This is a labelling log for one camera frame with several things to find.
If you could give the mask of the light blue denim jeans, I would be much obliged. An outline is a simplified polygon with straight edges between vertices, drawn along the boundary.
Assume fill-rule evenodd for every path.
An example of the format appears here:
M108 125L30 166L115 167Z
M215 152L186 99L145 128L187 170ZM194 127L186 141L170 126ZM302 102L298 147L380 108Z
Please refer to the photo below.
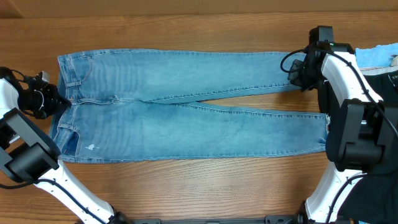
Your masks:
M283 52L105 49L58 57L70 107L50 137L68 162L281 157L321 152L322 113L213 105L292 91Z

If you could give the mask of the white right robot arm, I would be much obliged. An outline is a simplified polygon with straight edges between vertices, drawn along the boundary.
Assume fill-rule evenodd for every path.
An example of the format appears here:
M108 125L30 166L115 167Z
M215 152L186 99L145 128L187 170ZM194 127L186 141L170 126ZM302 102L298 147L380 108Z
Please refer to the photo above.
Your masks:
M350 44L337 43L331 26L317 26L286 72L302 91L316 89L330 116L326 171L293 223L349 223L338 211L355 185L381 165L397 137L397 106L387 104L361 73Z

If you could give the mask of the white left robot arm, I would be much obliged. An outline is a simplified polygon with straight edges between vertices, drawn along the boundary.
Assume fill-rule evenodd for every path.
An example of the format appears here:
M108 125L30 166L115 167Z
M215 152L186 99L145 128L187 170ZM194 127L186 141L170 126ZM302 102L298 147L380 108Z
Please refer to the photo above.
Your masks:
M71 103L47 81L47 73L16 78L1 67L1 170L13 189L34 185L58 199L83 223L132 221L90 192L66 167L53 140L31 118L46 119Z

